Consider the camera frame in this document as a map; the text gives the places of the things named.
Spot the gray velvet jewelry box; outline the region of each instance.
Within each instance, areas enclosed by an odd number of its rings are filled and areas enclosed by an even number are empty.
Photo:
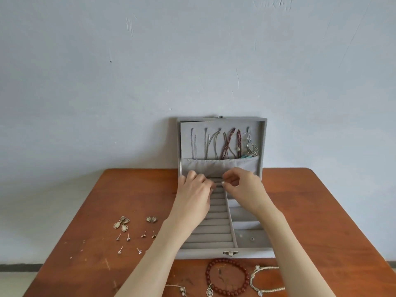
[[[222,175],[232,167],[241,167],[262,177],[267,119],[264,118],[178,118],[179,175],[195,170],[216,183],[209,213],[182,245],[176,259],[210,259],[218,257],[275,257],[267,234],[259,221],[227,194],[221,185]],[[235,128],[228,158],[221,160],[226,138]],[[247,153],[247,135],[259,149],[252,158],[235,158],[237,131],[241,131],[242,155]],[[217,139],[213,134],[220,130]],[[208,137],[212,137],[209,146]]]

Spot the ring roll slot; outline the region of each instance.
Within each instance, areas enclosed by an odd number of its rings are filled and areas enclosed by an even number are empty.
[[[213,193],[210,195],[210,199],[211,199],[211,200],[212,200],[212,199],[224,199],[224,193],[223,193],[223,192],[219,192],[219,193],[213,192]]]
[[[212,198],[210,198],[210,205],[225,205],[225,199],[212,199]]]
[[[231,242],[232,236],[227,234],[203,234],[203,235],[190,235],[186,243],[210,243],[210,242]]]
[[[228,213],[207,213],[205,219],[227,219],[228,220]]]
[[[234,248],[233,242],[210,242],[210,243],[184,243],[181,249],[229,249]]]
[[[228,219],[204,219],[199,226],[209,226],[209,225],[230,225]]]
[[[230,234],[231,226],[230,225],[208,225],[208,226],[198,226],[192,232],[193,235],[201,235],[201,234]]]
[[[209,207],[210,213],[226,213],[227,207],[225,205],[211,205]]]

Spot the white wall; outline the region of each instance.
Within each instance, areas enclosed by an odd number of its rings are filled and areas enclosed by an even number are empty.
[[[268,118],[264,166],[313,169],[395,260],[395,9],[0,0],[0,263],[44,262],[103,169],[176,168],[170,117],[219,114]]]

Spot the drop earring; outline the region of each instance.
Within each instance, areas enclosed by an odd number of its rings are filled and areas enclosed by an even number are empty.
[[[125,217],[125,216],[122,216],[121,219],[120,219],[116,224],[113,225],[113,228],[114,228],[114,229],[117,229],[118,227],[120,227],[121,223],[122,223],[125,219],[126,219],[126,217]]]

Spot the round pendant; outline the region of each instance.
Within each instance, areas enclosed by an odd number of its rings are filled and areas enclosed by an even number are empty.
[[[207,297],[212,297],[212,296],[213,296],[213,290],[210,288],[210,286],[209,286],[209,288],[206,290],[206,296],[207,296]]]

